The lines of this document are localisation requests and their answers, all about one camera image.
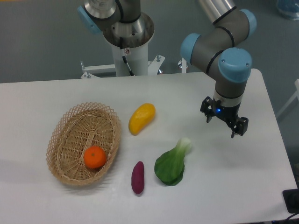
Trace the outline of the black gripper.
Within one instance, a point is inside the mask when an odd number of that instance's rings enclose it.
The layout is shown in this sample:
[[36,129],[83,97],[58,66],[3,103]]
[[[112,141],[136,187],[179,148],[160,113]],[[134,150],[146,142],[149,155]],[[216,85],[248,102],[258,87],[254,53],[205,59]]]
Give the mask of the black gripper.
[[200,111],[206,116],[206,122],[209,123],[212,117],[217,117],[231,128],[231,138],[234,138],[236,135],[243,136],[248,129],[249,119],[238,116],[241,104],[228,107],[223,106],[221,103],[220,99],[213,98],[212,100],[210,97],[206,97],[202,101]]

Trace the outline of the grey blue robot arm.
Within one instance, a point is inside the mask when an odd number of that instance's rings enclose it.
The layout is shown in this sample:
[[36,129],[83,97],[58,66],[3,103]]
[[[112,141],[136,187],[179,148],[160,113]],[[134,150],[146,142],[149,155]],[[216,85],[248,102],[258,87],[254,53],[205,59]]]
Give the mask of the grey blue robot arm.
[[[180,54],[189,64],[215,81],[212,98],[201,104],[207,121],[217,117],[232,135],[244,135],[248,119],[238,111],[251,73],[252,58],[237,45],[256,29],[256,18],[238,9],[231,0],[202,0],[200,5],[214,26],[202,36],[189,34]],[[93,34],[102,33],[113,51],[117,76],[148,75],[148,44],[154,35],[152,19],[141,11],[138,0],[86,0],[77,9],[79,17]]]

